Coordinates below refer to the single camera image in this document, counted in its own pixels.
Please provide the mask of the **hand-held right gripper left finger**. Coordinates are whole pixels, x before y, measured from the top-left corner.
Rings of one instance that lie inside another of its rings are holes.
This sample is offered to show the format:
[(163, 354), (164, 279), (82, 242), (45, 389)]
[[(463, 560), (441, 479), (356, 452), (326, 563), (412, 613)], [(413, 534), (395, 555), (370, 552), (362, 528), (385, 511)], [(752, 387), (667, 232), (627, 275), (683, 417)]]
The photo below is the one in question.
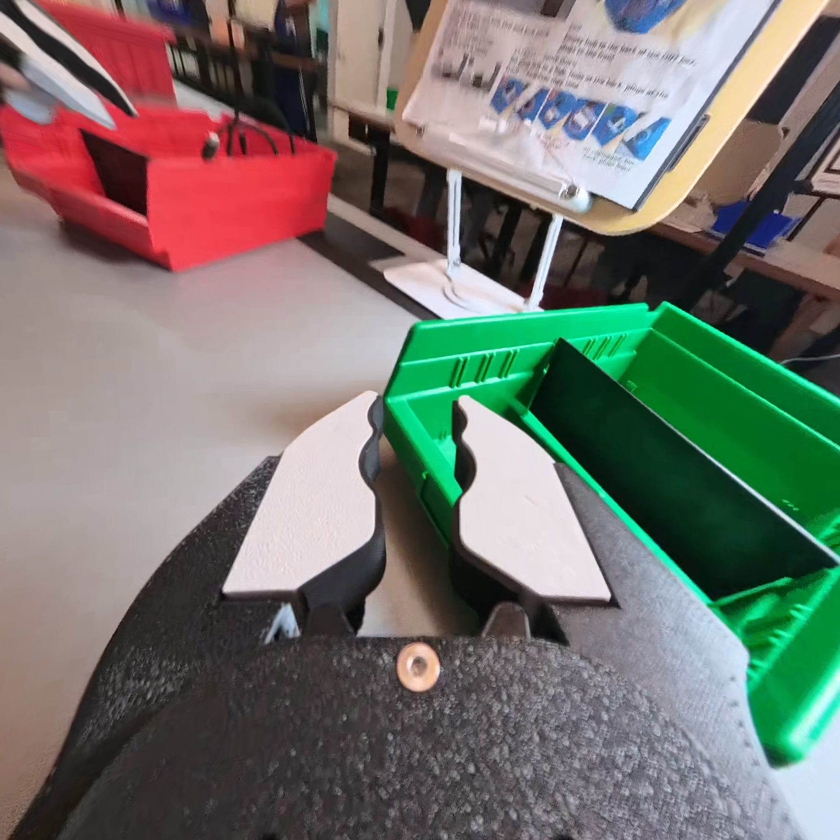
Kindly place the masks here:
[(385, 572), (375, 492), (382, 398), (363, 392), (300, 433), (275, 472), (224, 581), (228, 600), (282, 600), (306, 617), (360, 617)]

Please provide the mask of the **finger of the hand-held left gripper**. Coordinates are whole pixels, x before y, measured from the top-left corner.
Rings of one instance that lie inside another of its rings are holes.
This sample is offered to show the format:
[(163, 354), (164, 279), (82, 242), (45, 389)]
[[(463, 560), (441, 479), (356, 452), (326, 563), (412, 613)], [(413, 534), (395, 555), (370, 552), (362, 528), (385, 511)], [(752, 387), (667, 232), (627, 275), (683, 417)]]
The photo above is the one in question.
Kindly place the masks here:
[(14, 1), (14, 110), (26, 119), (52, 119), (58, 108), (111, 119), (107, 103), (131, 119), (139, 115), (73, 35), (35, 3)]
[(58, 106), (107, 130), (118, 84), (61, 26), (1, 27), (2, 99), (31, 122), (49, 124)]

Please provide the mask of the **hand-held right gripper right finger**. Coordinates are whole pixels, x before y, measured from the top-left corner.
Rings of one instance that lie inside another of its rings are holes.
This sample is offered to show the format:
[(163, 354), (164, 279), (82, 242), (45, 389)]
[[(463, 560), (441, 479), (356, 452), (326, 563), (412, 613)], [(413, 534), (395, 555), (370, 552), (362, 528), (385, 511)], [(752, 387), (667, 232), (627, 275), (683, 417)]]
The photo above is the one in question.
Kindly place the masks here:
[(503, 416), (453, 404), (458, 556), (510, 592), (551, 604), (606, 604), (612, 592), (553, 457)]

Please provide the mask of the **red plastic bin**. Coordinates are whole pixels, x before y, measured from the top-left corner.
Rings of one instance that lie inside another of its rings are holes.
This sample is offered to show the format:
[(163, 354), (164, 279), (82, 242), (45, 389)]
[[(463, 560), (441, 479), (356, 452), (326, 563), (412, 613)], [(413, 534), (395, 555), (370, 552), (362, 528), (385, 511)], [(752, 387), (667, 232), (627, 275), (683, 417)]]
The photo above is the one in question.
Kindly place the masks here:
[[(324, 228), (336, 153), (260, 123), (164, 104), (141, 104), (135, 119), (108, 106), (115, 130), (58, 111), (37, 125), (2, 108), (2, 141), (16, 183), (66, 224), (179, 272)], [(105, 197), (82, 141), (87, 130), (150, 159), (148, 215)], [(203, 142), (216, 132), (210, 162)]]

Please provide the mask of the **green plastic bin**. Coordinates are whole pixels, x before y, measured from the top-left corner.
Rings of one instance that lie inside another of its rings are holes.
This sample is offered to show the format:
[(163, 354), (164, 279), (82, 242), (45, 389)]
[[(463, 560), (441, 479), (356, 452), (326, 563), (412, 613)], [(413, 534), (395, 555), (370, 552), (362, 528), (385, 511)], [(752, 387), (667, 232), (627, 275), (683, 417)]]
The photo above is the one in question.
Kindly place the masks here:
[(420, 322), (385, 389), (385, 436), (444, 543), (461, 492), (452, 404), (471, 396), (571, 467), (723, 619), (749, 652), (749, 707), (771, 764), (802, 761), (838, 711), (838, 568), (704, 595), (531, 414), (560, 340), (837, 558), (838, 399), (667, 303)]

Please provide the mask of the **red crate on far table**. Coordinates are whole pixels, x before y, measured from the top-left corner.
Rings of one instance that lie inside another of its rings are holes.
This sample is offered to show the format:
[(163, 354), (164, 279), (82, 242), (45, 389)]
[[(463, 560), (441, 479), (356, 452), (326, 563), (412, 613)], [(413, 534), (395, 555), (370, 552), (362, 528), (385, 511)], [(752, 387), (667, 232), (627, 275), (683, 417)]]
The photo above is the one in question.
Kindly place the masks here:
[(92, 53), (131, 100), (176, 103), (169, 53), (175, 35), (168, 27), (86, 3), (38, 5)]

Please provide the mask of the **black metal pole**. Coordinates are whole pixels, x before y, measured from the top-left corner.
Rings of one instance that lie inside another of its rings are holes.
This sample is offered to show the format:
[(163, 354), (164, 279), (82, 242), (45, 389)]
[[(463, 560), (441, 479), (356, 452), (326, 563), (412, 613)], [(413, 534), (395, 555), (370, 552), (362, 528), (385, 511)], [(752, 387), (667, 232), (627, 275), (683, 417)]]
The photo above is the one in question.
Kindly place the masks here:
[(799, 174), (833, 136), (838, 123), (839, 85), (835, 85), (718, 247), (699, 263), (684, 293), (674, 302), (678, 309), (687, 312), (693, 309), (712, 288), (713, 281), (719, 278), (740, 252), (762, 220), (784, 205), (788, 195), (794, 190)]

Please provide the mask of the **instruction sheet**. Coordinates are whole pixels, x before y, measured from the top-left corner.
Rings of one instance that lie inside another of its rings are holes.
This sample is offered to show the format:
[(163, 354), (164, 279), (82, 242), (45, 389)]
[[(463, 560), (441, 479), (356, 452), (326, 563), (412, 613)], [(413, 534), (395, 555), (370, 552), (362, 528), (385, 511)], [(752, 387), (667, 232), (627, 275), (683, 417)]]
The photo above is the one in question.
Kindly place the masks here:
[(403, 111), (530, 188), (640, 207), (779, 2), (448, 2)]

